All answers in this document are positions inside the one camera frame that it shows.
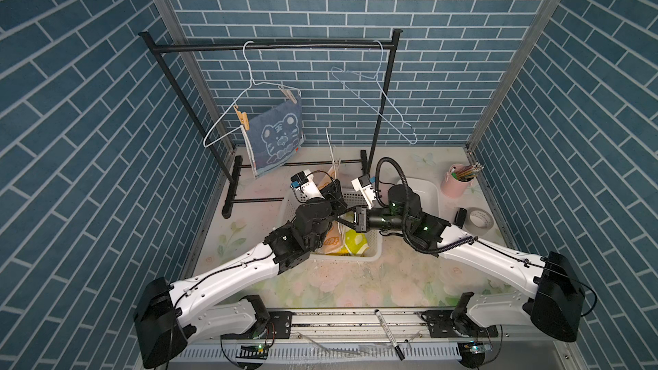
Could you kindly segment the yellow green towel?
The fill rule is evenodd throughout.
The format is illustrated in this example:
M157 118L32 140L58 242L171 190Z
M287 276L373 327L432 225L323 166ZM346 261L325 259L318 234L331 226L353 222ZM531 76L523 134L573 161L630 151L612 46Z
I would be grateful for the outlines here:
M343 246L341 252L350 256L363 256L369 249L365 233L357 232L345 224L339 225L339 232Z

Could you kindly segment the orange bunny towel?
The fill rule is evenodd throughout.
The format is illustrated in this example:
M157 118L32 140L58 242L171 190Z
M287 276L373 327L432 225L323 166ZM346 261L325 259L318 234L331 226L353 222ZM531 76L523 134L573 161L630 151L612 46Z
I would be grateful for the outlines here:
M322 179L320 180L319 189L323 189L331 184L330 177L338 178L339 164L333 164L327 171L328 176L321 173ZM339 255L342 252L344 240L340 232L339 223L333 222L331 229L323 241L322 247L317 251L319 255Z

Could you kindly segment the light blue wire hanger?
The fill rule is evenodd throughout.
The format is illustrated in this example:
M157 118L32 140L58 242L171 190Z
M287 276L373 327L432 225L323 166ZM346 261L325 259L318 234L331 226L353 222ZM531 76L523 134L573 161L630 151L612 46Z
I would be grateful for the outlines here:
M397 54L397 46L393 40L386 44L379 40L366 42L367 45L373 45L375 51L379 52L377 65L375 71L367 75L363 72L355 70L348 70L347 68L332 67L330 69L330 77L338 82L342 89L346 90L362 102L368 109L373 111L376 115L375 133L374 138L378 139L382 126L385 124L399 136L399 138L410 144L416 145L419 138L414 125L409 122L401 109L396 106L396 101L389 96L389 90L392 79L392 67L395 63ZM370 103L360 90L356 90L351 86L351 81L348 77L358 79L360 82L368 82L375 86L379 94L379 104L375 106Z

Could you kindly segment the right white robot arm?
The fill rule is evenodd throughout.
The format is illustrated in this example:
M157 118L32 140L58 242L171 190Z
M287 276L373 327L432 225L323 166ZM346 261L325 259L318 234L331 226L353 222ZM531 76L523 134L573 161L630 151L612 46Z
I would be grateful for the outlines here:
M456 224L426 213L411 188L394 185L388 201L372 186L353 186L363 198L357 207L359 232L377 230L401 237L422 255L441 257L472 267L512 286L498 296L462 294L452 320L461 332L497 325L532 325L566 343L577 340L587 292L570 260L560 253L527 254L474 236Z

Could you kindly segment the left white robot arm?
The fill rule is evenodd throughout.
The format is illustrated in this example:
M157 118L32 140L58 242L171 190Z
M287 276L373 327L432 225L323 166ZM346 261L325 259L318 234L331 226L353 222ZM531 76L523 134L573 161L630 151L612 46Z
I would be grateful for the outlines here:
M246 254L203 276L173 283L158 277L145 286L133 316L145 369L165 365L200 338L244 334L266 326L269 315L256 296L226 309L218 305L308 260L322 246L332 223L347 211L338 180L325 188L307 182L298 192L308 198L294 217Z

